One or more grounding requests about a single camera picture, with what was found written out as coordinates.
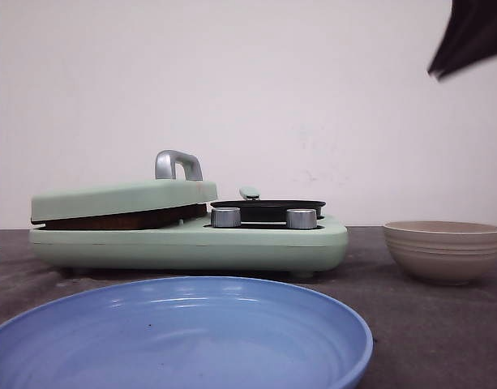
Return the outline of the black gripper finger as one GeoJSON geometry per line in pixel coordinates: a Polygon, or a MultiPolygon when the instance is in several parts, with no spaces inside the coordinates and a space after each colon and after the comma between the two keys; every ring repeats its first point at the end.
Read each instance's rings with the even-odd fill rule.
{"type": "Polygon", "coordinates": [[[497,0],[455,0],[427,74],[440,81],[495,56],[497,0]]]}

